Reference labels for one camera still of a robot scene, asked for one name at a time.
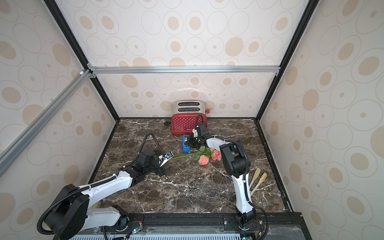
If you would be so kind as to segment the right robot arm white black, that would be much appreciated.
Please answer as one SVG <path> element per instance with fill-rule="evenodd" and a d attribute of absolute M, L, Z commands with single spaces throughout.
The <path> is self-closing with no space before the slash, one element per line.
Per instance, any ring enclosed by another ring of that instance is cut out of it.
<path fill-rule="evenodd" d="M 224 168 L 231 176 L 236 194 L 236 219 L 240 229 L 248 229 L 257 216 L 249 189 L 251 161 L 242 143 L 210 134 L 206 124 L 198 124 L 189 135 L 187 145 L 197 150 L 202 147 L 217 150 Z"/>

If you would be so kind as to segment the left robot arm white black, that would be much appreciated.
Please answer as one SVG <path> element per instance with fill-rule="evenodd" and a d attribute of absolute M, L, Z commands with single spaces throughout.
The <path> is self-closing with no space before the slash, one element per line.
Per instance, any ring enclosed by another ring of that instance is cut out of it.
<path fill-rule="evenodd" d="M 39 218 L 37 231 L 42 235 L 69 240 L 81 231 L 96 227 L 126 230 L 130 221 L 126 211 L 118 206 L 94 209 L 93 205 L 137 185 L 150 173 L 160 177 L 165 175 L 167 171 L 163 166 L 173 156 L 172 152 L 140 152 L 132 163 L 111 177 L 80 187 L 72 184 L 65 186 Z"/>

